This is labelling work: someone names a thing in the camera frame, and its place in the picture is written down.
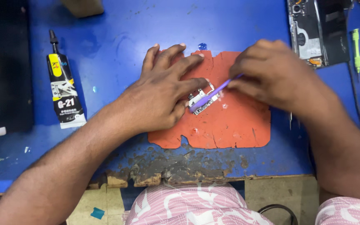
purple pry tool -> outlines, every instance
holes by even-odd
[[[239,74],[238,76],[236,76],[234,79],[237,79],[239,77],[241,77],[243,74]],[[216,94],[219,93],[219,91],[223,90],[229,83],[230,81],[232,81],[232,79],[228,79],[226,80],[222,85],[220,85],[217,89],[215,89],[214,91],[212,91],[208,96],[203,97],[201,100],[199,100],[197,103],[195,103],[194,105],[190,106],[190,113],[194,113],[198,108],[202,107],[203,105],[205,105],[209,99],[211,99],[213,96],[215,96]]]

g-21 glue tube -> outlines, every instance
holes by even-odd
[[[54,110],[60,121],[61,129],[83,126],[86,124],[67,57],[57,49],[58,40],[53,30],[50,30],[50,42],[53,53],[47,55],[48,71],[51,89],[53,91]]]

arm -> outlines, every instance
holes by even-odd
[[[293,112],[305,125],[317,165],[321,202],[360,198],[360,131],[337,95],[281,41],[260,40],[230,69],[229,88]]]
[[[155,65],[159,46],[150,48],[138,81],[12,184],[0,200],[0,225],[60,224],[112,150],[136,134],[174,126],[187,106],[187,101],[178,99],[207,85],[204,78],[179,81],[204,59],[202,54],[170,66],[185,48],[184,44],[168,48],[159,54]]]

forearm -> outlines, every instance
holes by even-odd
[[[133,135],[124,118],[104,113],[112,110],[102,109],[23,172],[0,201],[0,224],[58,224],[70,215],[97,167]]]
[[[317,166],[319,185],[341,196],[360,198],[360,130],[334,95],[302,116]]]

yellow label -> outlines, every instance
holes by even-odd
[[[59,59],[57,58],[57,54],[49,54],[48,57],[50,58],[50,63],[52,67],[52,71],[54,76],[61,76],[62,69],[60,68]]]

